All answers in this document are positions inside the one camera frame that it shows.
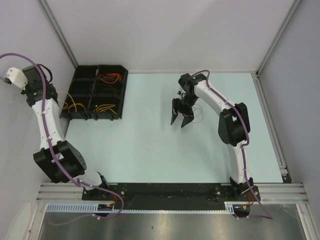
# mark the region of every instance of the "metal floor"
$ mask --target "metal floor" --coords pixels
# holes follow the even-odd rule
[[[121,214],[108,219],[82,218],[83,213],[46,213],[40,240],[305,240],[295,204],[269,204],[274,220],[236,220],[229,214]],[[258,205],[251,214],[263,214]]]

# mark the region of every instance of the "table surface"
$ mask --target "table surface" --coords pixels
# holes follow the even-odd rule
[[[129,74],[122,119],[70,121],[66,139],[88,170],[113,183],[228,183],[231,162],[218,136],[219,117],[201,99],[202,114],[181,129],[171,126],[172,99],[181,74]],[[251,126],[248,166],[256,183],[281,183],[257,92],[249,73],[212,73],[211,83],[236,103],[245,103]]]

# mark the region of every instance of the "black wire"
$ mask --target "black wire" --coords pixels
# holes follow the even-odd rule
[[[42,64],[38,64],[38,66],[43,67],[45,70],[47,70],[47,72],[50,75],[50,80],[48,82],[51,83],[52,79],[53,79],[53,74],[52,74],[51,70],[49,68],[47,68],[46,66],[42,65]]]

